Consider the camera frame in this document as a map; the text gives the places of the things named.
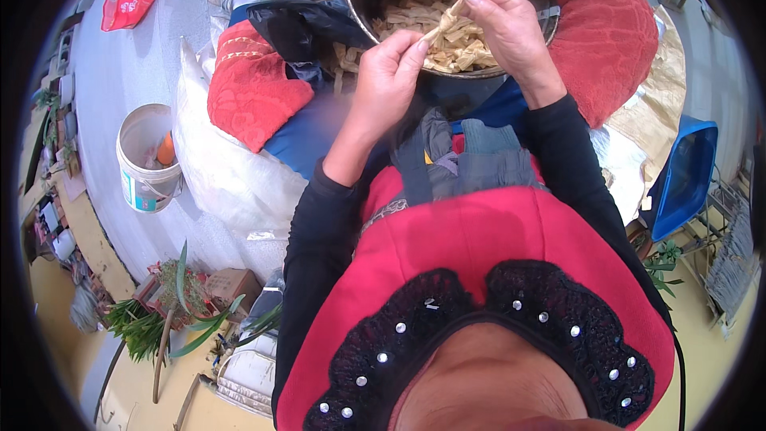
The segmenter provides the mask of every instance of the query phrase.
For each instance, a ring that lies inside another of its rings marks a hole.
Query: black plastic bag
[[[360,49],[375,45],[342,0],[270,0],[247,7],[247,18],[287,62],[288,75],[308,81],[315,91],[328,81],[320,59],[332,52],[333,42]]]

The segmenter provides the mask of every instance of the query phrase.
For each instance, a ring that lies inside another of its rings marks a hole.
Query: red towel
[[[551,58],[580,113],[599,128],[646,80],[657,25],[646,0],[558,0]]]
[[[311,85],[285,76],[284,60],[250,22],[221,34],[207,113],[254,153],[313,96]]]

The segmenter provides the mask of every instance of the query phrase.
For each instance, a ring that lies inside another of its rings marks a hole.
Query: plastic bag
[[[132,29],[146,15],[154,0],[105,0],[101,30]]]
[[[176,157],[197,207],[247,239],[286,239],[309,183],[262,150],[254,154],[210,123],[207,82],[186,39],[174,108]]]
[[[247,18],[292,69],[292,77],[324,88],[320,59],[332,43],[369,49],[375,43],[349,15],[341,0],[270,0],[247,8]]]

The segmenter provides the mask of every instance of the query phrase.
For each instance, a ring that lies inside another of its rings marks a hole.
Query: black lace collar
[[[304,429],[386,429],[401,393],[434,351],[468,324],[494,322],[555,360],[589,417],[625,427],[648,409],[654,373],[627,346],[614,311],[561,269],[510,260],[486,276],[484,307],[448,269],[422,273],[350,330],[330,364],[330,388]]]

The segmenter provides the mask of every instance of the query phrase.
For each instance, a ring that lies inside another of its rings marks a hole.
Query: metal bowl
[[[349,5],[351,11],[351,17],[357,24],[365,31],[365,34],[372,39],[373,42],[380,43],[378,36],[372,30],[372,20],[374,18],[383,19],[383,11],[389,0],[345,0]],[[555,5],[555,0],[529,0],[532,5],[535,6],[537,11],[547,10]],[[540,20],[540,29],[542,35],[545,37],[545,44],[549,45],[553,40],[553,35],[556,32],[556,27],[559,25],[559,16],[547,16]],[[493,79],[505,74],[499,65],[489,67],[482,70],[474,70],[472,72],[459,72],[459,73],[445,73],[438,70],[423,68],[425,72],[440,77],[449,77],[451,79]]]

